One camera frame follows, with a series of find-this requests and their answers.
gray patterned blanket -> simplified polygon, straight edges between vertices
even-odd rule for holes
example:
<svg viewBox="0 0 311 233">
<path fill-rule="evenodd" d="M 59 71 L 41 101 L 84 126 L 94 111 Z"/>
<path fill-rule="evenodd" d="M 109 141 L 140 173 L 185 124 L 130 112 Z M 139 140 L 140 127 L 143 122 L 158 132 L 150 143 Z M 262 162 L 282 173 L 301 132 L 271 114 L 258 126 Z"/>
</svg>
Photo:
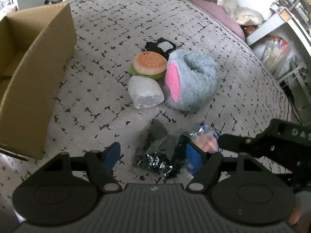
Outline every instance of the gray patterned blanket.
<svg viewBox="0 0 311 233">
<path fill-rule="evenodd" d="M 71 0 L 71 10 L 78 41 L 60 84 L 45 157 L 21 162 L 0 155 L 0 192 L 9 204 L 16 186 L 59 152 L 81 156 L 114 141 L 122 150 L 113 169 L 120 183 L 161 181 L 131 165 L 153 118 L 171 132 L 193 129 L 204 120 L 220 133 L 242 136 L 255 136 L 272 118 L 288 118 L 285 94 L 251 49 L 186 0 Z M 143 110 L 132 106 L 127 92 L 131 61 L 146 41 L 160 37 L 178 48 L 204 51 L 218 62 L 221 83 L 217 95 L 201 112 L 179 112 L 165 103 Z M 282 170 L 268 159 L 260 162 L 273 171 Z M 172 181 L 187 180 L 178 177 Z"/>
</svg>

bedspread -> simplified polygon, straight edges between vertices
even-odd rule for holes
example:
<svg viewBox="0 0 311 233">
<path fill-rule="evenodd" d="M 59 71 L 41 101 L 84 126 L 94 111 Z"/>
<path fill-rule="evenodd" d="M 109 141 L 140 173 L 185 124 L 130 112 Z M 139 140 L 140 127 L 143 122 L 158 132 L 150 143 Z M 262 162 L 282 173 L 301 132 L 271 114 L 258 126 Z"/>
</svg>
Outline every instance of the bedspread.
<svg viewBox="0 0 311 233">
<path fill-rule="evenodd" d="M 78 40 L 60 83 L 46 154 L 43 160 L 29 162 L 0 155 L 0 192 L 8 203 L 13 190 L 59 152 L 82 156 L 91 149 L 103 150 L 114 141 L 121 144 L 121 157 L 113 176 L 121 184 L 161 181 L 161 177 L 131 165 L 153 118 L 171 132 L 192 129 L 204 120 L 222 134 L 242 136 L 255 136 L 272 118 L 288 118 L 290 106 L 285 94 L 246 43 L 188 1 L 70 1 Z M 206 109 L 189 114 L 165 103 L 151 109 L 133 107 L 127 92 L 131 62 L 147 41 L 160 37 L 178 48 L 203 51 L 218 62 L 219 89 Z M 260 161 L 273 171 L 281 171 L 268 159 Z M 77 175 L 86 177 L 85 173 Z"/>
</svg>

screw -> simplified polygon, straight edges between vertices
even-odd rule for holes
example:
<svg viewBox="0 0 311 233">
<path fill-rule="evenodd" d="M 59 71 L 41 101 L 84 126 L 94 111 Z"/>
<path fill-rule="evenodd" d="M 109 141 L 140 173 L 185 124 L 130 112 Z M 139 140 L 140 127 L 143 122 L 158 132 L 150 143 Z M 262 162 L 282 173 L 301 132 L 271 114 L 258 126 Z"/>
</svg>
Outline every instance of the screw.
<svg viewBox="0 0 311 233">
<path fill-rule="evenodd" d="M 119 185 L 116 184 L 116 183 L 107 183 L 105 186 L 104 186 L 104 189 L 108 192 L 114 192 L 114 191 L 117 191 L 119 189 Z"/>
<path fill-rule="evenodd" d="M 202 191 L 204 189 L 204 186 L 201 183 L 191 183 L 188 188 L 191 191 Z"/>
</svg>

cardboard box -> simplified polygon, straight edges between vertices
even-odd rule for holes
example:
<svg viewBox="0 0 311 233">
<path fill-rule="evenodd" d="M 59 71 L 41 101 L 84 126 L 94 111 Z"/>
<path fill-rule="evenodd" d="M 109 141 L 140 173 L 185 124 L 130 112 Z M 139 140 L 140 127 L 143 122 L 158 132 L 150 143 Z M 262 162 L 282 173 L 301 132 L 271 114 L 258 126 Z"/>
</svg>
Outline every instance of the cardboard box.
<svg viewBox="0 0 311 233">
<path fill-rule="evenodd" d="M 76 41 L 67 3 L 20 10 L 0 21 L 0 148 L 43 157 L 54 99 Z"/>
</svg>

plush toy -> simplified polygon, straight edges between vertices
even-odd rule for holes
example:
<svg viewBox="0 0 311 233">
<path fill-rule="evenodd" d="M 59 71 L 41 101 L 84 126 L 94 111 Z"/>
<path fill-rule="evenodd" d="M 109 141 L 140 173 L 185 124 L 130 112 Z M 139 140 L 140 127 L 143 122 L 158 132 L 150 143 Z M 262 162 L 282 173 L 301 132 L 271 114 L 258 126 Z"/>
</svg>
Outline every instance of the plush toy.
<svg viewBox="0 0 311 233">
<path fill-rule="evenodd" d="M 167 60 L 159 53 L 143 51 L 138 53 L 130 67 L 131 75 L 160 80 L 165 76 Z"/>
<path fill-rule="evenodd" d="M 219 67 L 207 54 L 176 50 L 169 55 L 165 102 L 173 109 L 197 112 L 217 91 Z"/>
</svg>

